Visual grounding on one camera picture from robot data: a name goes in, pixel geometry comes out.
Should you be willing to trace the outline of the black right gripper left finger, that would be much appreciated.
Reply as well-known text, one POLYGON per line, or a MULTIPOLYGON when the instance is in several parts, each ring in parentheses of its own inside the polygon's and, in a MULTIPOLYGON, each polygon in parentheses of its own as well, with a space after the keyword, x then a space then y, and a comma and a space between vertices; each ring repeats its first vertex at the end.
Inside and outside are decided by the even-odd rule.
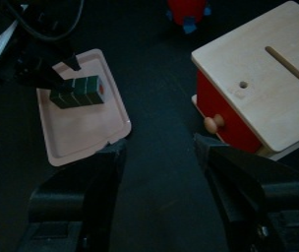
POLYGON ((16 252, 110 252, 126 141, 62 168, 34 191, 16 252))

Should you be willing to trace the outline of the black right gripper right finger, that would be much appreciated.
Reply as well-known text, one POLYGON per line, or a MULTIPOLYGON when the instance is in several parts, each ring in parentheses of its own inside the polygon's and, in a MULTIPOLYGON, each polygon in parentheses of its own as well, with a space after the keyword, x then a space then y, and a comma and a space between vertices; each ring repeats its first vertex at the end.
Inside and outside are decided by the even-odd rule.
POLYGON ((299 252, 299 171, 200 134, 194 150, 230 252, 299 252))

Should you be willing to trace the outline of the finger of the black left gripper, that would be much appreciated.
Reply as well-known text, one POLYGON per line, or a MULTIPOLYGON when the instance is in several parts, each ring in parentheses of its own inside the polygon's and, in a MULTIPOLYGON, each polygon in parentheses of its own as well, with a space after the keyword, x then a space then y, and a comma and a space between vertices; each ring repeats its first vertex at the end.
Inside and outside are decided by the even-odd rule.
POLYGON ((74 91, 72 86, 66 83, 66 80, 56 72, 23 72, 19 74, 19 84, 27 87, 54 90, 63 93, 74 91))
POLYGON ((52 44, 55 57, 74 70, 82 69, 71 42, 58 41, 52 44))

